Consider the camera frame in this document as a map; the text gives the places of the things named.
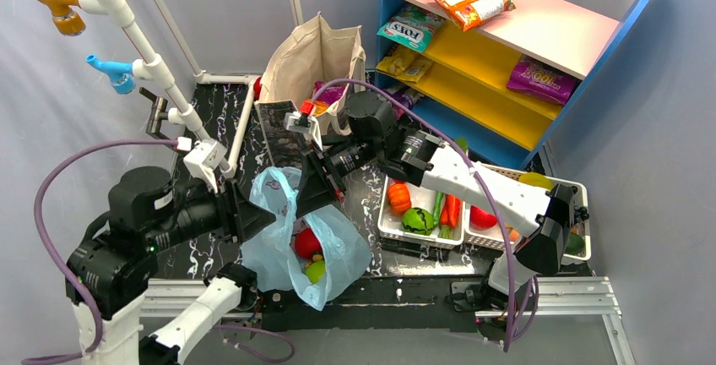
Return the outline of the small purple snack packet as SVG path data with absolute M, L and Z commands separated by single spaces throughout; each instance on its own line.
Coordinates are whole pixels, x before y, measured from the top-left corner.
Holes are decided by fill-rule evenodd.
M 424 97 L 418 90 L 405 84 L 392 85 L 385 89 L 385 91 L 408 110 L 412 110 L 415 104 Z

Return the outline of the purple grape candy bag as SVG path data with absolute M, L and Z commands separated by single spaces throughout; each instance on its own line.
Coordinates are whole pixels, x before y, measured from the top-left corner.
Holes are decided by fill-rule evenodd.
M 324 82 L 318 80 L 314 83 L 312 95 L 315 95 L 323 86 Z M 316 101 L 322 102 L 325 105 L 331 106 L 335 102 L 339 101 L 345 93 L 346 85 L 335 85 L 327 88 L 320 96 L 316 98 Z

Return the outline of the beige canvas tote bag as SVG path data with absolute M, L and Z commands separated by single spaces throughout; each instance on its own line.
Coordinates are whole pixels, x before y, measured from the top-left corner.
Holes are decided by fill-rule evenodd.
M 361 26 L 334 29 L 317 15 L 293 29 L 274 52 L 261 78 L 259 122 L 272 166 L 301 166 L 299 142 L 284 119 L 314 93 L 317 82 L 366 79 Z

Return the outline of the colourful wooden shelf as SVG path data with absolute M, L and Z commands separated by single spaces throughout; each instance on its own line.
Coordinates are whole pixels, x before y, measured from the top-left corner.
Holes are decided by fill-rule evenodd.
M 446 135 L 466 138 L 487 161 L 522 169 L 569 108 L 506 87 L 520 57 L 576 78 L 575 103 L 649 1 L 635 0 L 618 20 L 566 0 L 515 0 L 513 11 L 477 29 L 464 32 L 447 21 L 425 49 L 432 65 L 415 83 L 425 95 L 415 112 Z

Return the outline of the blue pipe hook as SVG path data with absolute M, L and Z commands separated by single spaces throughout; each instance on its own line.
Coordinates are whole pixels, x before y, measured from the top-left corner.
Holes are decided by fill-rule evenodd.
M 91 67 L 107 76 L 116 93 L 126 95 L 135 89 L 132 63 L 102 61 L 95 54 L 90 54 L 85 60 Z

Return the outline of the yellow starfruit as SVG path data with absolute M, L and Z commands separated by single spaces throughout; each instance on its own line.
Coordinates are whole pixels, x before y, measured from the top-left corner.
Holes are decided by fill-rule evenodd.
M 518 181 L 529 186 L 544 188 L 547 190 L 552 190 L 555 187 L 555 184 L 548 177 L 539 174 L 538 172 L 523 173 L 519 176 Z

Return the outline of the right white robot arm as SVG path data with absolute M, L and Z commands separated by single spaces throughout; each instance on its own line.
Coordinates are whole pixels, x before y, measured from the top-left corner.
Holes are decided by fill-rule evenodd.
M 346 190 L 344 177 L 375 161 L 392 179 L 491 210 L 519 233 L 512 251 L 494 264 L 490 287 L 507 293 L 535 275 L 559 272 L 574 218 L 575 186 L 534 187 L 472 162 L 457 145 L 399 123 L 388 100 L 371 90 L 353 94 L 344 111 L 350 126 L 344 135 L 322 136 L 317 119 L 306 112 L 285 115 L 288 130 L 310 136 L 301 151 L 297 216 L 336 202 Z

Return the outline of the white fruit basket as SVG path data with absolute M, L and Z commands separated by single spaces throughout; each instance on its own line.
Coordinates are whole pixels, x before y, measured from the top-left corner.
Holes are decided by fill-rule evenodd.
M 529 186 L 518 181 L 525 172 L 513 169 L 479 164 L 480 175 L 485 180 L 491 194 L 503 214 L 506 228 L 516 231 L 524 237 L 538 232 L 538 217 L 545 216 L 551 201 L 550 190 Z M 589 228 L 589 202 L 587 188 L 574 181 L 548 177 L 554 184 L 572 192 L 571 212 L 567 221 L 571 232 L 577 233 L 586 241 L 586 250 L 581 256 L 564 255 L 563 264 L 581 264 L 591 259 L 592 248 Z M 464 230 L 464 241 L 475 246 L 502 251 L 504 238 L 499 225 L 489 230 L 479 231 L 471 224 Z

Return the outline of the white vegetable basket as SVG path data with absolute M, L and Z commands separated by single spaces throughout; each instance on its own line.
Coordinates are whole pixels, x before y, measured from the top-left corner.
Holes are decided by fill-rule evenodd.
M 377 229 L 382 237 L 453 249 L 464 241 L 469 210 L 452 196 L 386 178 Z

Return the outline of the orange white snack bag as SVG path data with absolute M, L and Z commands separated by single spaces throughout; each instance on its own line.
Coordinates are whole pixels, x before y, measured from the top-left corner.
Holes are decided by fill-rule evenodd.
M 515 9 L 513 0 L 433 0 L 462 30 L 477 28 L 497 15 Z

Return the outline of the brown longan fruit bunch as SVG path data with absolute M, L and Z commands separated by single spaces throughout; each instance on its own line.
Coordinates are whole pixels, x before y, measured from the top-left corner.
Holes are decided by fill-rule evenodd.
M 305 267 L 308 268 L 311 265 L 322 261 L 324 261 L 324 257 L 320 253 L 316 253 L 305 262 Z

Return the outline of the red apple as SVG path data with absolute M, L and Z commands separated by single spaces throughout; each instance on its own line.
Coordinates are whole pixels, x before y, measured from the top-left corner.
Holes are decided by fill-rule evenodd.
M 479 231 L 489 230 L 497 225 L 497 218 L 492 213 L 476 206 L 470 207 L 469 220 L 470 224 Z

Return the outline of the dark green avocado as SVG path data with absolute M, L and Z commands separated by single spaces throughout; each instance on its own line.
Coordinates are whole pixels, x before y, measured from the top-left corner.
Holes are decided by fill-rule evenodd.
M 566 255 L 581 256 L 586 250 L 586 241 L 575 232 L 570 232 L 565 247 Z

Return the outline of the light blue plastic bag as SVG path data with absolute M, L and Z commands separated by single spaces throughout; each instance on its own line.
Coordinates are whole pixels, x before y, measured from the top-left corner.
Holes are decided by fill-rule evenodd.
M 254 180 L 250 201 L 276 221 L 241 245 L 241 263 L 257 274 L 259 291 L 294 291 L 321 311 L 364 274 L 372 253 L 335 206 L 297 211 L 300 179 L 297 168 L 269 167 Z

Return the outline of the orange carrot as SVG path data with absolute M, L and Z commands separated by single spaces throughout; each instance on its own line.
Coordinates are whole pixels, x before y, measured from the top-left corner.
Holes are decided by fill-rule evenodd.
M 444 203 L 442 206 L 442 212 L 439 217 L 439 225 L 455 228 L 458 224 L 461 213 L 461 201 L 460 199 L 446 195 L 444 197 Z

